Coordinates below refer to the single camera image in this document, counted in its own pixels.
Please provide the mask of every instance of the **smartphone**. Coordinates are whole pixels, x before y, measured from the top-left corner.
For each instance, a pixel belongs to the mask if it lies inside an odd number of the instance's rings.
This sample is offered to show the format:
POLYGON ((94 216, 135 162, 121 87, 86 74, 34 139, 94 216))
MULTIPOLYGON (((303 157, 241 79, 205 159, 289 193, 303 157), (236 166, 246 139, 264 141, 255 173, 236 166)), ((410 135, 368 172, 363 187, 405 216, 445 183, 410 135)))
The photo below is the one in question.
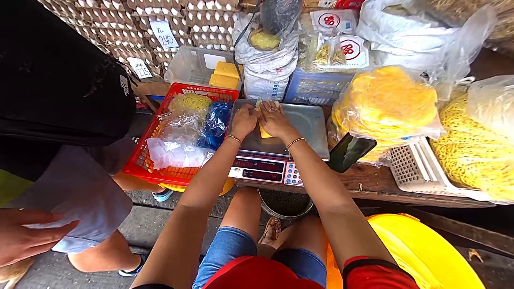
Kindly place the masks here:
POLYGON ((374 139, 358 138, 347 133, 330 151, 330 160, 326 164, 332 170, 344 173, 376 145, 374 139))

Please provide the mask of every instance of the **scale keypad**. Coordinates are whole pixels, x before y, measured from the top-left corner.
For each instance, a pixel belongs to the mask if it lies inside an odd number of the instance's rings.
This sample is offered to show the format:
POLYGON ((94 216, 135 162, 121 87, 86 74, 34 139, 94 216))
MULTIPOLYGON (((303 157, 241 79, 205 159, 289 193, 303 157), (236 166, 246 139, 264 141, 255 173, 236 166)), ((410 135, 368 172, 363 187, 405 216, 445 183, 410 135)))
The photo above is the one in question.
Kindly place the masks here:
POLYGON ((302 177, 300 176, 300 173, 298 172, 294 162, 286 163, 284 184, 303 187, 302 177))

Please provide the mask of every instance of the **digital weighing scale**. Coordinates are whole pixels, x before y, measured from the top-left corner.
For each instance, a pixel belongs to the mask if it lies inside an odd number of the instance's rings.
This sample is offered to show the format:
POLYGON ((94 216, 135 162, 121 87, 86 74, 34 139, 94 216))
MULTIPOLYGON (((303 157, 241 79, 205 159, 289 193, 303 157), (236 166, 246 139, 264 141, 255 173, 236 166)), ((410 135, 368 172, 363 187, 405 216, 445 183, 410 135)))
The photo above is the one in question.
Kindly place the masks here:
MULTIPOLYGON (((255 106, 256 100, 237 99, 232 108, 229 129, 232 128, 234 114, 244 104, 255 106)), ((328 161, 330 158, 325 132, 325 117, 319 106, 281 103, 291 124, 306 139, 310 147, 328 161)), ((286 151, 286 145, 277 137, 261 138, 259 126, 243 140, 229 177, 258 180, 260 182, 303 186, 298 169, 286 151)))

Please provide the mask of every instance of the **red shirt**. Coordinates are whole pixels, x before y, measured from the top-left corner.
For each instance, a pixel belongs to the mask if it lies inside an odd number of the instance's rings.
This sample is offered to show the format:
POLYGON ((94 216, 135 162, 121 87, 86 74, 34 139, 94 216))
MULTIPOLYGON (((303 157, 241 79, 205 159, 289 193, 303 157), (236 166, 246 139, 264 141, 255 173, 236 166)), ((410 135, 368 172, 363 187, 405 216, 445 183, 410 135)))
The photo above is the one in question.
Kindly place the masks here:
MULTIPOLYGON (((419 289, 414 279, 397 265, 368 257, 345 263, 345 289, 419 289)), ((285 265, 266 258, 244 256, 223 266, 204 289, 323 289, 318 283, 300 279, 285 265)))

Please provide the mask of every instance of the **concrete floor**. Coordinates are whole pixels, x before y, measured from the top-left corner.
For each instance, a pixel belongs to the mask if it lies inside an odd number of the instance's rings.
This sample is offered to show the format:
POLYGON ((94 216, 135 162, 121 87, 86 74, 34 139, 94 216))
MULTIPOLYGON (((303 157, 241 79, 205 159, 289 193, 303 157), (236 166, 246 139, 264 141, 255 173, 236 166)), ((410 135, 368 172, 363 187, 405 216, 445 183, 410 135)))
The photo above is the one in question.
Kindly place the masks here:
MULTIPOLYGON (((155 244, 164 224, 175 208, 181 193, 174 193, 166 202, 156 202, 150 192, 130 191, 134 206, 130 215, 121 224, 120 231, 134 252, 149 250, 155 244)), ((235 194, 235 190, 219 197, 207 222, 202 253, 205 254, 214 239, 216 230, 235 194)), ((261 233, 269 216, 261 216, 261 233)), ((133 278, 121 277, 117 272, 86 274, 75 270, 66 254, 49 251, 35 256, 35 263, 16 286, 17 289, 96 289, 128 288, 133 278)))

